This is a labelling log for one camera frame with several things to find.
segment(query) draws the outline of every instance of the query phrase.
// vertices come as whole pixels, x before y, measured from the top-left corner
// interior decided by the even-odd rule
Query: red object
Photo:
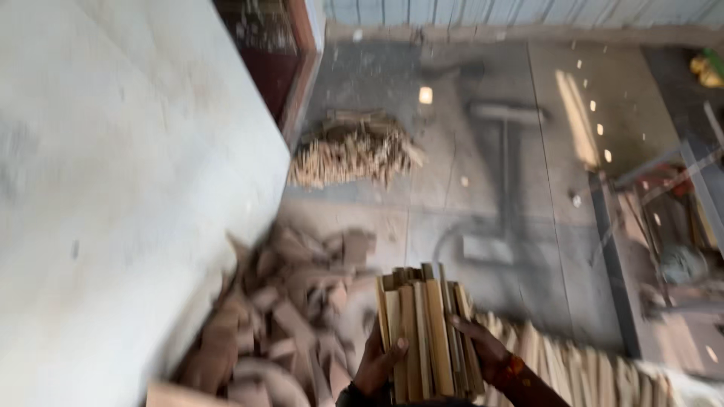
[[[525,366],[526,362],[524,362],[523,359],[511,353],[507,366],[495,374],[495,378],[492,381],[493,385],[499,389],[504,388],[512,379],[518,378],[518,374],[523,371],[523,367]]]

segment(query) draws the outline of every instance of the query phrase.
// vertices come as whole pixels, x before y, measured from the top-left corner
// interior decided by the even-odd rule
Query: pile of wooden sticks
[[[395,173],[408,173],[424,161],[424,152],[405,128],[384,111],[330,111],[319,129],[302,140],[287,183],[323,188],[371,178],[387,187]]]
[[[519,325],[490,312],[475,314],[464,287],[451,281],[442,285],[433,278],[430,264],[377,277],[376,289],[385,350],[400,337],[410,343],[405,362],[395,366],[392,378],[390,397],[396,404],[454,396],[511,407],[504,395],[483,382],[471,339],[445,320],[450,312],[486,327],[571,407],[674,405],[664,376],[649,376],[619,356],[544,335],[531,322]]]

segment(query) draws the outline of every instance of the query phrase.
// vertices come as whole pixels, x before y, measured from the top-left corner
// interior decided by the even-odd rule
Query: yellow object
[[[697,56],[691,60],[689,69],[699,76],[699,83],[707,88],[720,88],[724,86],[724,80],[716,73],[709,60],[703,56]]]

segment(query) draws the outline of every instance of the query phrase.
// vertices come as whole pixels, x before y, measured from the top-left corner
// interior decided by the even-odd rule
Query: wood scrap
[[[250,380],[234,382],[227,388],[229,400],[238,401],[242,406],[272,407],[272,400],[263,382]]]
[[[304,390],[284,369],[259,358],[241,358],[234,367],[234,381],[259,378],[274,407],[311,407]]]
[[[246,407],[187,387],[152,382],[146,393],[146,407]]]
[[[261,312],[269,312],[279,300],[279,291],[276,287],[267,285],[254,293],[251,303]]]
[[[345,112],[357,120],[328,119],[321,132],[302,145],[292,159],[287,183],[323,188],[362,178],[388,187],[395,173],[409,173],[421,166],[425,154],[416,147],[403,126],[394,118]]]
[[[352,378],[344,365],[346,365],[346,362],[343,364],[337,358],[332,358],[329,365],[329,386],[334,400],[337,400],[342,390],[352,382]]]
[[[338,282],[328,289],[327,302],[332,306],[334,312],[341,314],[347,305],[347,288],[343,282]]]

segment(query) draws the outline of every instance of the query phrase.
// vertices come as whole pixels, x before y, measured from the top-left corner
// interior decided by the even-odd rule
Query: bundle of wooden sticks
[[[391,379],[390,397],[396,404],[454,396],[489,407],[511,407],[505,396],[483,382],[472,340],[445,321],[448,312],[485,326],[571,407],[674,405],[664,376],[651,377],[621,357],[548,337],[531,322],[517,325],[490,312],[475,314],[464,287],[452,281],[441,284],[433,278],[430,264],[377,277],[376,291],[384,349],[400,337],[410,344],[405,362],[395,366]]]

